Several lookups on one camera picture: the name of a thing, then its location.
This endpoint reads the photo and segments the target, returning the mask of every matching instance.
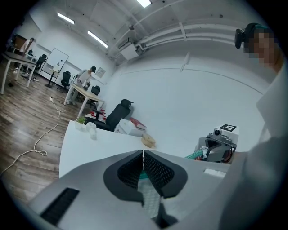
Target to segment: textured black grip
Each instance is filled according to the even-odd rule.
[[[187,172],[149,150],[144,150],[144,170],[156,191],[164,198],[176,196],[187,182]]]
[[[142,150],[110,165],[104,172],[104,183],[108,190],[121,200],[137,201],[143,204],[142,193],[137,191],[142,172]]]
[[[41,217],[48,221],[50,224],[57,225],[78,193],[78,190],[66,188],[41,214]]]

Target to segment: wooden floor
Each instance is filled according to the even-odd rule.
[[[0,64],[0,85],[6,63],[3,60]],[[59,160],[66,128],[69,120],[76,119],[81,107],[80,103],[64,106],[67,92],[58,91],[57,85],[53,89],[45,87],[48,80],[39,76],[37,79],[39,82],[31,82],[26,88],[27,81],[22,77],[15,81],[10,69],[4,95],[0,95],[0,171],[21,153],[33,150],[40,136],[56,125],[58,112],[49,97],[53,98],[59,109],[67,111],[61,114],[58,127],[46,134],[36,146],[37,150],[46,150],[48,155],[27,153],[1,178],[8,191],[25,203],[59,177]]]

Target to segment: whiteboard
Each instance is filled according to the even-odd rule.
[[[64,54],[60,50],[54,48],[51,54],[49,55],[49,57],[47,58],[46,63],[51,66],[55,66],[59,62],[60,69],[61,69],[64,63],[67,61],[68,57],[69,56],[67,54]]]

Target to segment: potted plant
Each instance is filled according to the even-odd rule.
[[[84,116],[78,117],[75,121],[75,128],[81,129],[85,121],[86,121],[86,118]]]

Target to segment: small green plant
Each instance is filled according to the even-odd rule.
[[[84,116],[78,117],[76,122],[80,123],[80,124],[84,124],[86,121],[86,118]]]

